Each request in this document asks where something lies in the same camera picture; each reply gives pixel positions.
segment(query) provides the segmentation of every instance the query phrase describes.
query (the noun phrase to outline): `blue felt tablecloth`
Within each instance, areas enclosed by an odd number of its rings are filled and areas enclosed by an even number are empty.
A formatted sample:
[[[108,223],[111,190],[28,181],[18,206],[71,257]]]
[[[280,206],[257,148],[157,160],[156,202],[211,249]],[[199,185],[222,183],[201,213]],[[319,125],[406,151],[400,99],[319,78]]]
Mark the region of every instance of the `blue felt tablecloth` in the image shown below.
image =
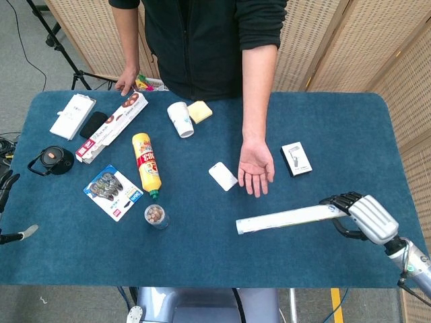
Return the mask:
[[[394,287],[399,270],[383,247],[347,240],[330,221],[239,236],[235,220],[316,205],[350,190],[371,194],[398,220],[400,234],[425,249],[398,154],[386,104],[375,94],[274,93],[267,142],[275,162],[269,194],[256,199],[236,185],[224,192],[208,169],[223,162],[236,174],[241,99],[209,102],[213,116],[180,139],[166,113],[180,98],[145,93],[149,104],[90,164],[75,161],[61,176],[37,176],[27,163],[49,145],[75,152],[79,135],[66,141],[49,133],[77,92],[36,96],[12,168],[22,177],[12,189],[1,227],[40,229],[29,239],[0,246],[0,283],[194,287]],[[118,92],[85,92],[94,110],[114,112]],[[143,218],[146,194],[117,223],[83,192],[112,164],[141,186],[131,138],[152,140],[162,188],[159,204],[170,216],[163,231]],[[313,171],[291,178],[279,152],[301,141]],[[354,228],[353,222],[347,224]]]

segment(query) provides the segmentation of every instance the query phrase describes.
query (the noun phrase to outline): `yellow bottle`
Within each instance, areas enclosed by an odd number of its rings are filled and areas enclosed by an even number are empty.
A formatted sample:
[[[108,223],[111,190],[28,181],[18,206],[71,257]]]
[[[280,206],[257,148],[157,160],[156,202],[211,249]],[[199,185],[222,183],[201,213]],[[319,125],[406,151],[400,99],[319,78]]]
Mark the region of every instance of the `yellow bottle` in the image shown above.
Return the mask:
[[[156,200],[159,197],[162,181],[159,177],[150,137],[146,133],[137,133],[132,138],[132,144],[135,150],[137,168],[141,175],[142,188]]]

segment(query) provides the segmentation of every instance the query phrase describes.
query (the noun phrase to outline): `green cap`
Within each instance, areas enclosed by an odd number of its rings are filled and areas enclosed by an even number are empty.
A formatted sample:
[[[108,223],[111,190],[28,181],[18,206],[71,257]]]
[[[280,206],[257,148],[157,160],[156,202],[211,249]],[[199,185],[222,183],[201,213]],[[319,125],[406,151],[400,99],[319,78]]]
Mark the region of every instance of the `green cap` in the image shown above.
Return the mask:
[[[157,200],[157,198],[159,197],[159,190],[151,190],[151,191],[150,191],[150,196],[151,196],[154,200]]]

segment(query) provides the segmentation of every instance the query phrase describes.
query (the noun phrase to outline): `white cup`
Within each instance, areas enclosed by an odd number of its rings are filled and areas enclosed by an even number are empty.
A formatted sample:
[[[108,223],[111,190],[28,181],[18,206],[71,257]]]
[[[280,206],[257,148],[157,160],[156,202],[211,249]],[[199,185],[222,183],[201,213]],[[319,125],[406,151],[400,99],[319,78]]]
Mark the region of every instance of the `white cup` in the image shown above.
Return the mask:
[[[190,137],[195,131],[190,120],[189,110],[184,102],[176,102],[168,108],[169,118],[181,138]]]

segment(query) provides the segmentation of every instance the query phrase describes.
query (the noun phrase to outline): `person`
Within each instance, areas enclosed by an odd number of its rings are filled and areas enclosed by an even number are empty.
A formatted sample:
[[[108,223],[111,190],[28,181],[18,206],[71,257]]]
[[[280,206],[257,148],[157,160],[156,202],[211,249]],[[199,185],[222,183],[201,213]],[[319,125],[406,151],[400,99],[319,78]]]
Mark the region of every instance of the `person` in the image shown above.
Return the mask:
[[[217,100],[242,94],[238,182],[268,193],[275,169],[265,141],[267,107],[287,0],[142,0],[145,38],[175,94]],[[109,0],[125,56],[115,88],[125,96],[139,73],[139,0]]]

